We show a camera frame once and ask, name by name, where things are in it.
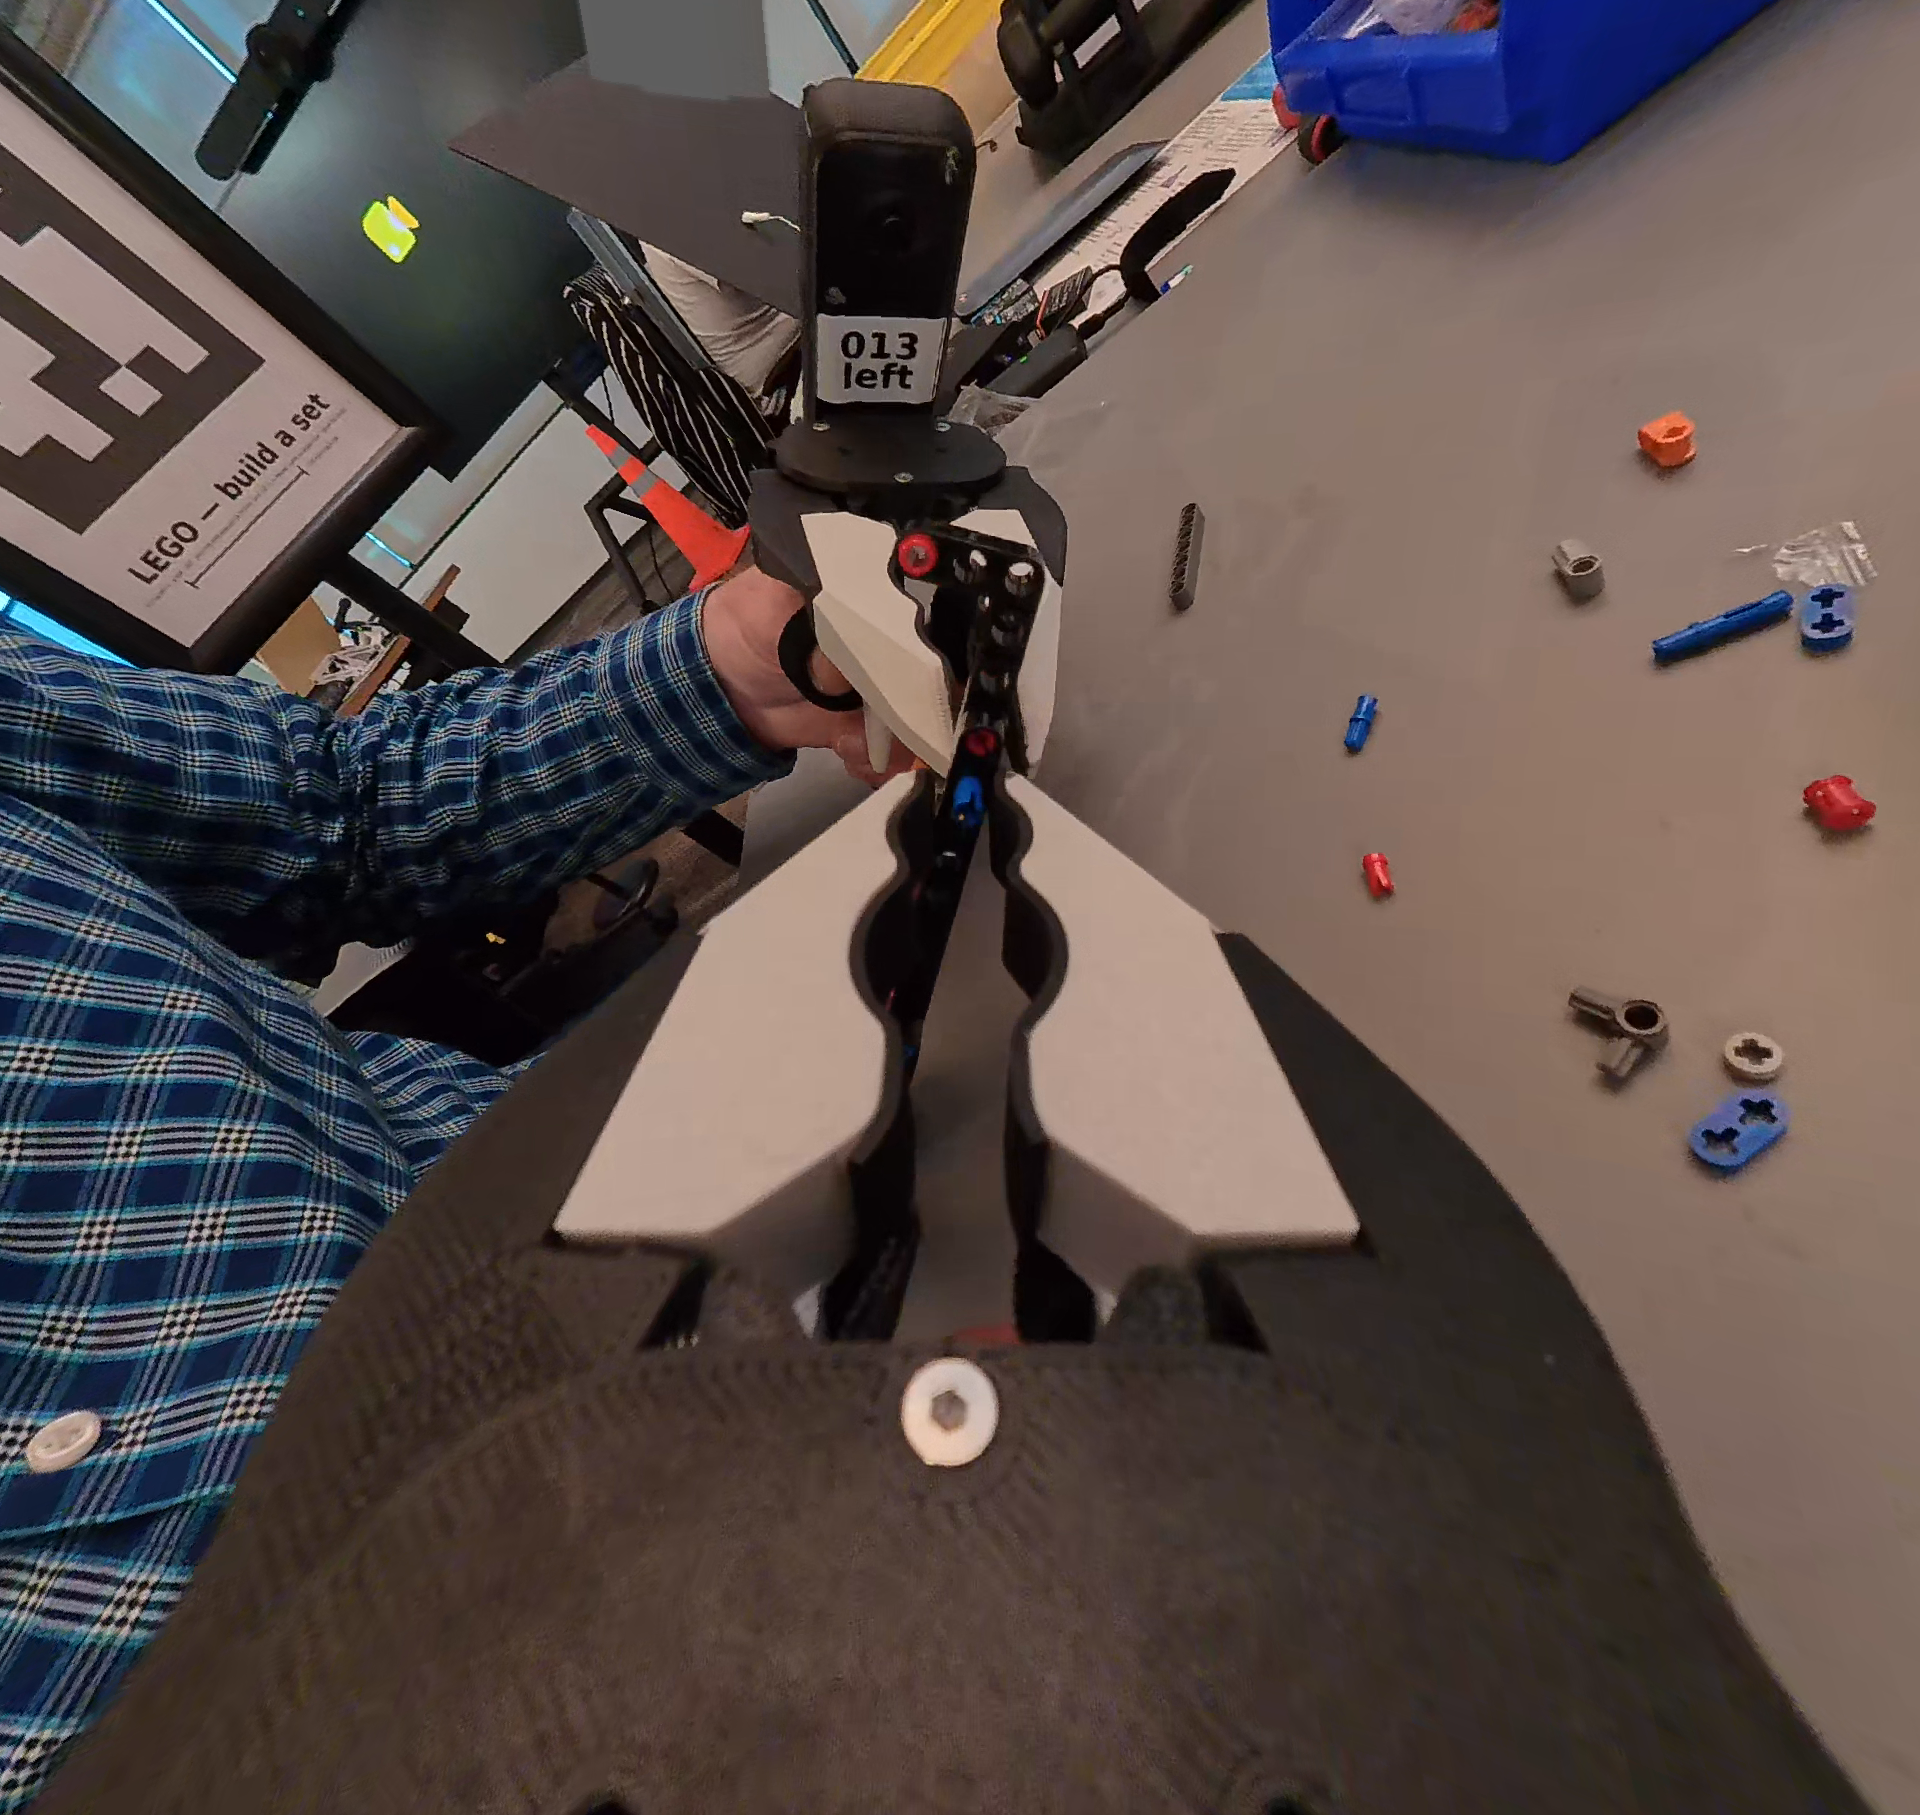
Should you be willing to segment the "blue plastic bin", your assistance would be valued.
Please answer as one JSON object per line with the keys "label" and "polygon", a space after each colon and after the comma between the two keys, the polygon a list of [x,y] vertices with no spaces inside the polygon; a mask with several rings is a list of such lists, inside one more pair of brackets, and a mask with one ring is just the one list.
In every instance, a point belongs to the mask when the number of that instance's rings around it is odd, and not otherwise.
{"label": "blue plastic bin", "polygon": [[1778,0],[1501,0],[1494,31],[1322,39],[1330,5],[1264,0],[1273,71],[1349,141],[1559,165]]}

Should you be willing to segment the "black flat board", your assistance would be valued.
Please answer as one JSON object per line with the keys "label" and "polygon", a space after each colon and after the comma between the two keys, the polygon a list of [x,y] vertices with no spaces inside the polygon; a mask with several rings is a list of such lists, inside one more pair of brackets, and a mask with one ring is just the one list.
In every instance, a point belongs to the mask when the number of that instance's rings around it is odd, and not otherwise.
{"label": "black flat board", "polygon": [[654,97],[594,79],[584,61],[449,143],[758,305],[804,307],[804,115],[751,101]]}

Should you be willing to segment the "dark wall screen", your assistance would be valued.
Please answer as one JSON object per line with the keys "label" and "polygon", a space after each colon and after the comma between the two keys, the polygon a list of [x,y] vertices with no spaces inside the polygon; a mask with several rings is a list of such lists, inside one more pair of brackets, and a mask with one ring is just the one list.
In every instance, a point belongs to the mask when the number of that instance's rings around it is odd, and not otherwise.
{"label": "dark wall screen", "polygon": [[349,0],[264,161],[191,187],[444,426],[454,478],[578,342],[567,209],[452,141],[584,53],[577,0]]}

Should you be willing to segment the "dark grey lego angle connector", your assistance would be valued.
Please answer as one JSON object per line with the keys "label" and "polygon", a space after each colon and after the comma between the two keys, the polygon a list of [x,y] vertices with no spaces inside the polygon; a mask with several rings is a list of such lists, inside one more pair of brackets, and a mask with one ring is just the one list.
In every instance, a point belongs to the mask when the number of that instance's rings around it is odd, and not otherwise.
{"label": "dark grey lego angle connector", "polygon": [[1597,1072],[1612,1088],[1626,1086],[1668,1046],[1668,1012],[1648,998],[1574,988],[1566,1002],[1576,1018],[1602,1036]]}

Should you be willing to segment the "framed marker poster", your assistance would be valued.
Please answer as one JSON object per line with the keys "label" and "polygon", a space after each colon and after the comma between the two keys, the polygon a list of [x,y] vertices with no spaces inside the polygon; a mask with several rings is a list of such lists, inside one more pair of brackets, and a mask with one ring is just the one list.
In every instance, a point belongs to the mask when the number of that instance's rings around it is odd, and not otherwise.
{"label": "framed marker poster", "polygon": [[5,594],[137,666],[235,674],[446,430],[3,41]]}

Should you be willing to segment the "black lego chassis assembly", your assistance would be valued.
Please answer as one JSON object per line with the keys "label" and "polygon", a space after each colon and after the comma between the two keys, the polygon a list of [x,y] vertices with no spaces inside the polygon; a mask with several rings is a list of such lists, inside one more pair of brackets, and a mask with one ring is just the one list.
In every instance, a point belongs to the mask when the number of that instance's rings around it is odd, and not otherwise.
{"label": "black lego chassis assembly", "polygon": [[926,594],[919,632],[952,700],[952,760],[907,808],[907,882],[888,908],[902,948],[883,1000],[913,1076],[997,778],[1027,772],[1039,746],[1021,678],[1054,582],[1032,544],[958,524],[910,528],[893,568]]}

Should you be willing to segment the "orange traffic cone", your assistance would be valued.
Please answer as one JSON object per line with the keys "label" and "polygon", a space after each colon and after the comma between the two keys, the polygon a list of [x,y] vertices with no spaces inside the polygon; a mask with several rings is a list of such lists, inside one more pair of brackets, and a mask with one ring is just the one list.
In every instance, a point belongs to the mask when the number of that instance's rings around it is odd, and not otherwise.
{"label": "orange traffic cone", "polygon": [[584,512],[631,600],[642,610],[654,606],[629,558],[626,536],[612,526],[615,516],[671,542],[690,570],[686,586],[690,594],[700,594],[732,576],[751,546],[748,528],[725,528],[682,490],[662,480],[612,432],[588,424],[586,436],[612,464],[612,478],[588,500]]}

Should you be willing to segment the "black power bank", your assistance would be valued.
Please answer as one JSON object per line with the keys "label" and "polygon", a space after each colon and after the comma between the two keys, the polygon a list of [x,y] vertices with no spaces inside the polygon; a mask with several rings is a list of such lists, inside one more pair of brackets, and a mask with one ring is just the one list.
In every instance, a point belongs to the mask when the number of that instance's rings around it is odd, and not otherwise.
{"label": "black power bank", "polygon": [[1078,324],[1068,322],[1012,360],[982,388],[994,396],[1039,400],[1059,388],[1088,358],[1088,334]]}

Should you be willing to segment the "person's left forearm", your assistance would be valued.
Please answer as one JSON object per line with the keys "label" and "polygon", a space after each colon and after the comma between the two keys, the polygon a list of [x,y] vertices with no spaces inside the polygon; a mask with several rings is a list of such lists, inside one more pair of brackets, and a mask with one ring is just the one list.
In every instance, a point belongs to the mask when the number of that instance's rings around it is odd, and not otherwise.
{"label": "person's left forearm", "polygon": [[794,768],[751,720],[722,588],[521,670],[293,738],[284,800],[325,940],[512,910]]}

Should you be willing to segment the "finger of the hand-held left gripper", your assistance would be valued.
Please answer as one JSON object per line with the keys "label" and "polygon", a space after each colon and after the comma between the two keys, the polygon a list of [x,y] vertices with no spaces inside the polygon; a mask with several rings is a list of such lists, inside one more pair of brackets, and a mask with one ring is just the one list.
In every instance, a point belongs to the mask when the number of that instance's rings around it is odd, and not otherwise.
{"label": "finger of the hand-held left gripper", "polygon": [[803,534],[819,578],[819,652],[863,698],[874,772],[900,748],[948,778],[957,744],[948,664],[924,634],[921,604],[894,582],[899,534],[845,510],[803,516]]}
{"label": "finger of the hand-held left gripper", "polygon": [[981,532],[1012,544],[1021,552],[1021,560],[1039,566],[1040,588],[1027,622],[1019,672],[1021,772],[1034,776],[1044,758],[1057,704],[1064,582],[1057,564],[1044,558],[1024,518],[982,518]]}

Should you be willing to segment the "clear plastic scrap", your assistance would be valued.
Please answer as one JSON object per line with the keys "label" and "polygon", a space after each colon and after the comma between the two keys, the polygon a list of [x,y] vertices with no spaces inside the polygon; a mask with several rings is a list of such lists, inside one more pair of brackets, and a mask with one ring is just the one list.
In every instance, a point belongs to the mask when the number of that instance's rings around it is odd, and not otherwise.
{"label": "clear plastic scrap", "polygon": [[1771,576],[1794,592],[1820,586],[1865,588],[1878,580],[1870,544],[1856,522],[1836,522],[1778,546],[1741,546],[1735,558],[1766,564]]}

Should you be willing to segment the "person's left hand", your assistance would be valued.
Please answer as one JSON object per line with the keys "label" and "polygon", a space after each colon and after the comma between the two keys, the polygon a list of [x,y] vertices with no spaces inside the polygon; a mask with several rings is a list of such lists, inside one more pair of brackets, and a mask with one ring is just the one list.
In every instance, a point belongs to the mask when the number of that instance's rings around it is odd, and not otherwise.
{"label": "person's left hand", "polygon": [[811,704],[780,666],[778,644],[804,598],[754,566],[708,588],[700,606],[700,634],[713,676],[743,730],[768,752],[821,750],[866,786],[881,786],[921,760],[894,744],[883,768],[873,764],[863,714],[829,712]]}

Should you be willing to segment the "dark tablet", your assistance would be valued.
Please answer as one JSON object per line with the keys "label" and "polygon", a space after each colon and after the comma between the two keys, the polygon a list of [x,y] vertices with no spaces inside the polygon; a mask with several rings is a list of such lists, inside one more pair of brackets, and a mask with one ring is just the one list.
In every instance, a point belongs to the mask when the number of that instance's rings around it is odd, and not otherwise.
{"label": "dark tablet", "polygon": [[1032,269],[1043,267],[1063,245],[1068,245],[1072,237],[1100,219],[1116,199],[1125,197],[1159,163],[1162,149],[1165,145],[1137,145],[1107,159],[1077,191],[1053,203],[1043,219],[1027,225],[1012,245],[963,283],[954,316],[971,320],[990,309],[1003,293],[1019,285]]}

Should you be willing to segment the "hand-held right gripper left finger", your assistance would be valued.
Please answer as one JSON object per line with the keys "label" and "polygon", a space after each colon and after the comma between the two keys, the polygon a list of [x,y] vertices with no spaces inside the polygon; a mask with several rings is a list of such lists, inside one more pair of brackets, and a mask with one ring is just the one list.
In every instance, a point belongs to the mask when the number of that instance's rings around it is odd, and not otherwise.
{"label": "hand-held right gripper left finger", "polygon": [[693,944],[553,1222],[819,1294],[835,1340],[888,1340],[919,1252],[900,1030],[868,946],[909,880],[899,776]]}

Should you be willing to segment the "white instruction sheet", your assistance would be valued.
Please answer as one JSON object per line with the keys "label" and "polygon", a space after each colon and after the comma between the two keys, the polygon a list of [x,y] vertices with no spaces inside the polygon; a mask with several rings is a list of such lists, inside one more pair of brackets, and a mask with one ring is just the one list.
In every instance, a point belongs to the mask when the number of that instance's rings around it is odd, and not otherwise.
{"label": "white instruction sheet", "polygon": [[1116,271],[1127,247],[1148,219],[1179,193],[1213,173],[1228,171],[1228,193],[1236,195],[1266,171],[1287,149],[1290,137],[1274,115],[1274,65],[1266,59],[1245,73],[1180,135],[1171,139],[1159,163],[1132,189],[1116,199],[1100,219],[1086,225],[1043,267],[1032,269],[997,303],[966,322],[1008,318],[1028,297],[1088,269],[1100,277]]}

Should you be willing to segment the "black white striped chair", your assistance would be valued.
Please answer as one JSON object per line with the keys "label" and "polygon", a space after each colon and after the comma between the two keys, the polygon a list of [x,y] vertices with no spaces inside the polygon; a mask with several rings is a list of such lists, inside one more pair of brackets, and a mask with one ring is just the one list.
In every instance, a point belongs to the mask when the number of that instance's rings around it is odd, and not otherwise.
{"label": "black white striped chair", "polygon": [[588,269],[565,301],[653,438],[719,512],[727,528],[751,520],[754,478],[773,462],[774,432],[728,374],[696,366],[603,269]]}

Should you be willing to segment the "long blue lego axle pin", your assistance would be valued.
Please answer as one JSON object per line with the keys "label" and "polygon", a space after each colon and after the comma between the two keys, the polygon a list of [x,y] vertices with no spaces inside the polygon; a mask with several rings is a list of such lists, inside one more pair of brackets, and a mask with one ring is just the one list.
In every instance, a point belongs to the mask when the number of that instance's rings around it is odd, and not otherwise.
{"label": "long blue lego axle pin", "polygon": [[1771,628],[1782,628],[1794,612],[1796,598],[1788,590],[1777,590],[1657,638],[1648,656],[1660,670],[1677,668]]}

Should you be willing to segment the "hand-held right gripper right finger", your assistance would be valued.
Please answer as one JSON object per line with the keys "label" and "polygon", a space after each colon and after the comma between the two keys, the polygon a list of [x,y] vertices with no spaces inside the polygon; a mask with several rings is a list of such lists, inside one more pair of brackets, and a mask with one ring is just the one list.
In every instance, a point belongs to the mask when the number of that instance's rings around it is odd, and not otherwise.
{"label": "hand-held right gripper right finger", "polygon": [[1362,1236],[1214,930],[1024,776],[994,800],[1003,966],[1024,994],[1005,1124],[1024,1340],[1088,1340],[1147,1270]]}

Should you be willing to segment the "black webcam bar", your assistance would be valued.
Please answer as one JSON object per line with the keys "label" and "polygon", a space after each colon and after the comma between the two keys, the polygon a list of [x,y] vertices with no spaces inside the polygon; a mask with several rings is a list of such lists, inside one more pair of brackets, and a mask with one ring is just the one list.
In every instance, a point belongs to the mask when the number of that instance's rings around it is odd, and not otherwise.
{"label": "black webcam bar", "polygon": [[247,35],[247,57],[195,151],[214,183],[245,175],[256,151],[325,73],[331,25],[342,0],[277,0]]}

